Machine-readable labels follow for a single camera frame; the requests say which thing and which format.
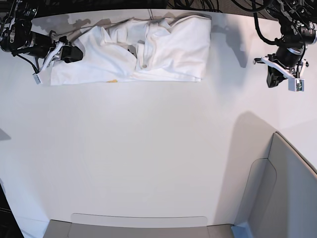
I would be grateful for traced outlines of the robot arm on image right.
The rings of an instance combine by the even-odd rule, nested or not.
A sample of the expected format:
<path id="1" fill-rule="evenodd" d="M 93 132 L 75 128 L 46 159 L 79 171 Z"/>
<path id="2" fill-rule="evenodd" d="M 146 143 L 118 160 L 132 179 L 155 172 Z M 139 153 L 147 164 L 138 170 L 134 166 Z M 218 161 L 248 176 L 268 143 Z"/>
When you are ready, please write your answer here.
<path id="1" fill-rule="evenodd" d="M 278 20 L 281 37 L 273 41 L 263 36 L 258 12 L 261 10 Z M 304 59 L 308 45 L 317 43 L 317 2 L 315 0 L 264 0 L 261 7 L 252 3 L 255 29 L 259 38 L 268 45 L 277 46 L 273 54 L 255 58 L 253 64 L 267 65 L 266 83 L 269 88 L 288 81 L 288 90 L 303 92 L 303 72 L 309 67 Z"/>

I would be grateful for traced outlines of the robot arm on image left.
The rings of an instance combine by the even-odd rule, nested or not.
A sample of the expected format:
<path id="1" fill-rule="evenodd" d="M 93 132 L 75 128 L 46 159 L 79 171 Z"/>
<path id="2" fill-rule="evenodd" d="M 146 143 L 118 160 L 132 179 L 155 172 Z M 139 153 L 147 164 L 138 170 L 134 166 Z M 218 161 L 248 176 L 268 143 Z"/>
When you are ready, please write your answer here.
<path id="1" fill-rule="evenodd" d="M 0 20 L 0 48 L 28 62 L 38 74 L 52 61 L 65 63 L 83 59 L 83 52 L 67 39 L 56 39 L 53 30 L 48 35 L 32 31 L 32 20 L 36 17 L 40 2 L 38 0 L 12 0 L 11 7 Z"/>

